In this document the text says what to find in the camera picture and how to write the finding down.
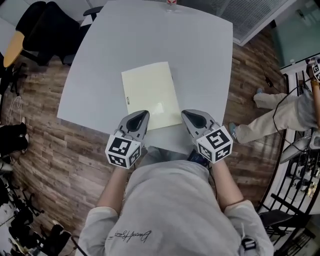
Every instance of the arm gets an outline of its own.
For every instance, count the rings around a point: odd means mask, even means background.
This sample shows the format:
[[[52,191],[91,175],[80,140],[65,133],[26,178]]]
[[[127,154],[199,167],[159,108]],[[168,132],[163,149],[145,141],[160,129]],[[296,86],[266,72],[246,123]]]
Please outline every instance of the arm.
[[[221,210],[224,211],[227,206],[242,202],[244,196],[232,178],[226,162],[221,160],[212,163],[211,167]]]
[[[256,213],[252,203],[244,200],[244,196],[232,178],[226,162],[221,160],[211,166],[220,208],[224,211],[234,229],[241,239],[247,237],[255,241],[257,246],[255,252],[258,255],[273,255],[273,244],[259,215]]]
[[[122,201],[124,199],[124,191],[127,178],[128,171],[126,169],[121,167],[115,168],[111,179],[105,186],[96,206],[110,207],[114,209],[119,215],[122,208]]]
[[[117,167],[105,186],[95,208],[89,211],[80,234],[79,246],[88,254],[104,256],[109,232],[118,221],[128,171]],[[76,256],[83,256],[78,250]]]
[[[318,125],[318,129],[320,129],[320,87],[319,87],[319,83],[316,80],[312,79],[311,80],[311,87],[312,87],[312,95],[313,95],[316,123]]]

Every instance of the black cable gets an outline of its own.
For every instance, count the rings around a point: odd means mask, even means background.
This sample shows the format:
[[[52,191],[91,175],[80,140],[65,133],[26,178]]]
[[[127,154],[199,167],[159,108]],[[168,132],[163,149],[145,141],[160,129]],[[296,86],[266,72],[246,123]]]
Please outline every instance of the black cable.
[[[282,94],[281,91],[278,90],[278,88],[276,88],[275,86],[273,86],[274,89],[276,89],[278,91],[278,93]]]
[[[306,85],[306,82],[308,82],[309,80],[311,80],[311,78],[309,78],[308,80],[306,81],[303,81],[303,83]],[[274,127],[276,129],[276,131],[281,135],[280,131],[278,130],[278,127],[276,125],[276,121],[275,121],[275,115],[277,113],[277,110],[278,110],[278,107],[279,105],[295,90],[295,89],[298,89],[299,88],[299,85],[297,84],[295,88],[293,88],[282,100],[280,100],[280,102],[276,105],[276,108],[274,110],[274,113],[273,113],[273,116],[272,116],[272,120],[273,120],[273,124],[274,124]],[[289,143],[291,146],[295,147],[297,150],[299,150],[300,152],[304,153],[306,152],[307,150],[301,150],[300,148],[298,148],[296,145],[294,145],[293,143],[291,143],[290,141],[288,141],[285,137],[283,137],[281,135],[282,139],[284,139],[287,143]]]
[[[84,250],[81,249],[81,247],[79,246],[79,244],[75,241],[75,238],[79,238],[79,236],[77,235],[72,235],[71,236],[71,241],[73,242],[73,244],[75,245],[75,247],[80,251],[80,253],[83,254],[83,256],[88,256]]]
[[[265,64],[268,66],[268,68],[269,68],[268,63],[266,62],[266,60],[265,60],[263,57],[260,56],[260,54],[257,53],[258,50],[252,45],[251,42],[249,42],[249,45],[251,45],[251,47],[253,48],[254,54],[258,57],[259,65],[260,65],[260,67],[261,67],[261,69],[262,69],[262,71],[263,71],[264,76],[266,77],[267,75],[266,75],[265,69],[264,69],[264,67],[263,67],[263,65],[262,65],[262,63],[261,63],[261,61],[260,61],[260,58],[263,59],[264,63],[265,63]]]
[[[76,247],[76,246],[75,246],[75,247],[73,247],[72,251],[71,251],[69,254],[65,255],[65,256],[70,256],[70,255],[74,252],[74,250],[75,250],[75,249],[77,249],[77,247]]]

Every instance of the shoe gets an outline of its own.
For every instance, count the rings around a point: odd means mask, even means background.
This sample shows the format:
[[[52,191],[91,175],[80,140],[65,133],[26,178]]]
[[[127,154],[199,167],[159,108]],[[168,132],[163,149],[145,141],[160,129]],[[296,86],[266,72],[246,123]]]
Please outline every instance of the shoe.
[[[230,122],[229,125],[229,133],[231,136],[237,141],[237,135],[236,135],[236,124],[234,122]]]
[[[28,142],[28,145],[29,145],[29,143],[30,143],[29,142],[30,141],[29,134],[26,134],[24,137],[25,137],[25,139],[26,139],[26,141]],[[27,148],[22,150],[22,154],[25,154],[26,152],[27,152]]]
[[[63,229],[65,229],[64,226],[62,226],[57,220],[53,219],[52,220],[53,225],[59,225],[60,227],[62,227]]]
[[[256,89],[256,93],[255,94],[263,94],[264,90],[262,90],[262,88],[258,88]]]

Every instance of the marker cube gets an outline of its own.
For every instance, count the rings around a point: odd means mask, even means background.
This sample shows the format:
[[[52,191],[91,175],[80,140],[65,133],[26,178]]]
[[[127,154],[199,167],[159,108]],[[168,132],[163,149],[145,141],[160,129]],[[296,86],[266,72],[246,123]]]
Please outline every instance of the marker cube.
[[[110,135],[105,155],[110,164],[129,169],[141,156],[141,142]]]
[[[232,152],[233,139],[227,129],[222,126],[196,140],[199,154],[212,163],[216,163]]]
[[[318,82],[320,82],[320,64],[315,62],[315,64],[312,66],[313,75],[316,78]]]

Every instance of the yellow paper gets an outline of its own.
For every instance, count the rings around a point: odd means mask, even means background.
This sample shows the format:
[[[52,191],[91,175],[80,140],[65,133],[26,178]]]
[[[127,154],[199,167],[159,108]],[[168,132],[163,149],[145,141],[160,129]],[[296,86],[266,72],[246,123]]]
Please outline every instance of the yellow paper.
[[[148,110],[148,130],[182,123],[168,62],[159,62],[122,72],[128,114]]]

